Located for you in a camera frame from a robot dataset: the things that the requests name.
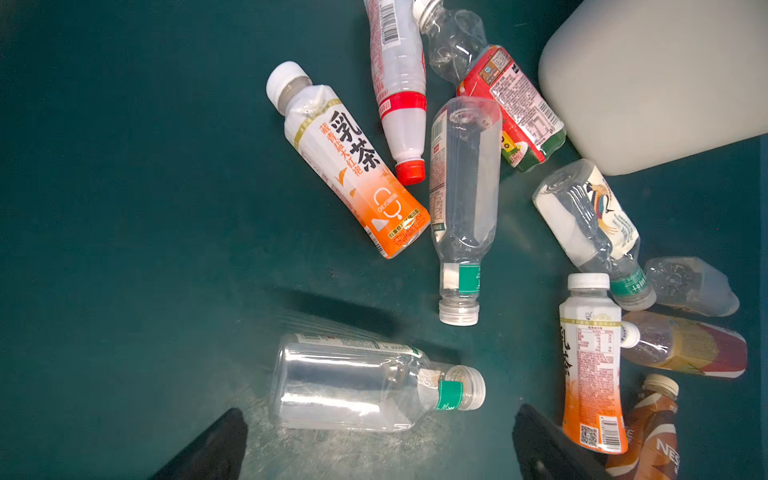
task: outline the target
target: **white bottle cap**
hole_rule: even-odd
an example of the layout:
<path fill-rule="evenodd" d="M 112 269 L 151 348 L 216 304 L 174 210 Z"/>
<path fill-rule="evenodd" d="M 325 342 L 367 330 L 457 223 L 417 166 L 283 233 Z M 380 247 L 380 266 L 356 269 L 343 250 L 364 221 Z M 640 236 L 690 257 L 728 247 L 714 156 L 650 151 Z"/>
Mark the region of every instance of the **white bottle cap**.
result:
<path fill-rule="evenodd" d="M 436 6 L 442 4 L 442 0 L 414 0 L 413 1 L 413 18 L 416 19 L 416 24 L 421 31 L 427 22 L 429 14 Z"/>
<path fill-rule="evenodd" d="M 477 302 L 468 305 L 454 305 L 440 300 L 438 303 L 440 321 L 453 326 L 472 326 L 480 317 L 480 305 Z"/>
<path fill-rule="evenodd" d="M 630 349 L 640 343 L 640 329 L 632 322 L 621 322 L 621 348 Z"/>
<path fill-rule="evenodd" d="M 568 289 L 600 289 L 609 290 L 611 278 L 607 273 L 572 273 L 568 275 Z"/>
<path fill-rule="evenodd" d="M 309 78 L 310 76 L 295 61 L 284 61 L 272 70 L 270 77 L 266 80 L 266 96 L 275 108 L 283 89 L 299 77 Z"/>
<path fill-rule="evenodd" d="M 677 382 L 668 376 L 658 375 L 656 373 L 651 373 L 649 376 L 645 377 L 645 382 L 643 382 L 643 390 L 647 389 L 649 386 L 660 386 L 666 390 L 669 390 L 675 396 L 680 393 L 680 386 L 677 384 Z"/>

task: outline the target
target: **dark green surface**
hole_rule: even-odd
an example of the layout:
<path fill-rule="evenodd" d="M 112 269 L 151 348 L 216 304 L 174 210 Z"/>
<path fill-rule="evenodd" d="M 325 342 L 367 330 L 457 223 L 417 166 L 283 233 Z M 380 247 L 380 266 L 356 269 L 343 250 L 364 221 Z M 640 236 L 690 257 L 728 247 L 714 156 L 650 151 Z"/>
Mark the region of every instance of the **dark green surface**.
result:
<path fill-rule="evenodd" d="M 535 80 L 576 1 L 473 5 Z M 469 6 L 449 2 L 448 7 Z M 0 2 L 2 475 L 143 478 L 231 406 L 241 478 L 518 478 L 514 415 L 559 421 L 557 305 L 574 271 L 530 196 L 578 158 L 502 165 L 480 323 L 437 319 L 427 235 L 384 260 L 283 137 L 264 94 L 299 62 L 379 153 L 368 23 L 349 2 Z M 452 95 L 429 72 L 429 117 Z M 643 258 L 690 254 L 730 278 L 753 348 L 732 382 L 680 382 L 680 478 L 760 478 L 758 142 L 611 186 Z M 412 188 L 426 201 L 426 185 Z M 331 329 L 406 341 L 483 372 L 485 405 L 402 435 L 284 432 L 266 417 L 276 340 Z M 625 365 L 625 404 L 645 370 Z"/>

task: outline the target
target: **crushed plastic bottle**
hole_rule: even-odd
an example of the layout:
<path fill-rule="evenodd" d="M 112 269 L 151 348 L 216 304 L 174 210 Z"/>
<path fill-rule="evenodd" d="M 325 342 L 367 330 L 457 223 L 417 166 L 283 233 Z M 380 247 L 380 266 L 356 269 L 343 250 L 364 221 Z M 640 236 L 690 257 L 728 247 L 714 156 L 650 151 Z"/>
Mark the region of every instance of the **crushed plastic bottle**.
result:
<path fill-rule="evenodd" d="M 656 302 L 637 264 L 640 234 L 592 162 L 582 159 L 549 174 L 533 203 L 580 271 L 608 274 L 621 308 L 645 310 Z"/>
<path fill-rule="evenodd" d="M 485 40 L 482 20 L 467 10 L 445 10 L 442 0 L 415 0 L 413 16 L 429 37 L 429 64 L 456 86 L 458 96 L 498 102 L 504 117 L 502 155 L 527 171 L 565 142 L 565 125 L 500 45 Z"/>
<path fill-rule="evenodd" d="M 389 151 L 403 185 L 425 179 L 427 88 L 412 0 L 364 0 L 371 25 L 371 75 Z"/>
<path fill-rule="evenodd" d="M 400 432 L 433 410 L 475 410 L 485 380 L 395 343 L 292 334 L 283 339 L 271 412 L 290 429 Z"/>
<path fill-rule="evenodd" d="M 478 322 L 480 260 L 496 234 L 502 114 L 494 101 L 458 97 L 432 123 L 429 211 L 440 257 L 440 320 Z"/>
<path fill-rule="evenodd" d="M 704 316 L 729 316 L 739 309 L 728 277 L 701 258 L 652 258 L 645 275 L 662 305 Z"/>
<path fill-rule="evenodd" d="M 694 375 L 733 379 L 746 371 L 746 341 L 739 333 L 652 312 L 624 316 L 621 356 L 638 365 Z"/>
<path fill-rule="evenodd" d="M 360 222 L 384 258 L 429 225 L 429 213 L 397 181 L 328 85 L 312 85 L 295 62 L 277 65 L 266 96 L 285 115 L 286 139 Z"/>

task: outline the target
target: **white plastic jug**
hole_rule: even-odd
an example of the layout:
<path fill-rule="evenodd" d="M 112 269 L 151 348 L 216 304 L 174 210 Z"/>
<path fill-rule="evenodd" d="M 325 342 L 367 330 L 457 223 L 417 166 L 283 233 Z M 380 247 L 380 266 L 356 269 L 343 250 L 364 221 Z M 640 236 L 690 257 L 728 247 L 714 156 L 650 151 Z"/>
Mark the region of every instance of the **white plastic jug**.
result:
<path fill-rule="evenodd" d="M 767 25 L 766 0 L 584 0 L 541 91 L 604 174 L 643 170 L 768 132 Z"/>

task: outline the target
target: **white plastic container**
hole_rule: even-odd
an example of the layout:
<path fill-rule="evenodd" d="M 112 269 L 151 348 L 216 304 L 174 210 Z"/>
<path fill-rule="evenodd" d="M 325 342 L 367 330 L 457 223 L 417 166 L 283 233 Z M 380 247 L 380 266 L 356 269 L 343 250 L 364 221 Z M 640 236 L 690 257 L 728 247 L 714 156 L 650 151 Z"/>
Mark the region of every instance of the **white plastic container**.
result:
<path fill-rule="evenodd" d="M 628 446 L 619 393 L 621 308 L 609 288 L 606 273 L 568 275 L 571 296 L 560 305 L 563 432 L 586 449 L 619 454 Z"/>
<path fill-rule="evenodd" d="M 502 113 L 487 98 L 452 98 L 432 124 L 429 211 L 440 257 L 440 320 L 478 322 L 480 261 L 496 235 Z"/>
<path fill-rule="evenodd" d="M 765 0 L 584 0 L 541 54 L 541 91 L 606 175 L 764 134 L 767 19 Z"/>
<path fill-rule="evenodd" d="M 406 345 L 292 334 L 280 347 L 271 397 L 282 427 L 401 432 L 434 410 L 480 408 L 485 381 Z"/>
<path fill-rule="evenodd" d="M 427 88 L 412 0 L 364 0 L 371 25 L 371 75 L 389 151 L 403 185 L 425 179 Z"/>
<path fill-rule="evenodd" d="M 312 85 L 298 64 L 286 61 L 267 79 L 266 96 L 286 116 L 286 139 L 355 215 L 384 258 L 421 235 L 429 213 L 384 165 L 331 87 Z"/>

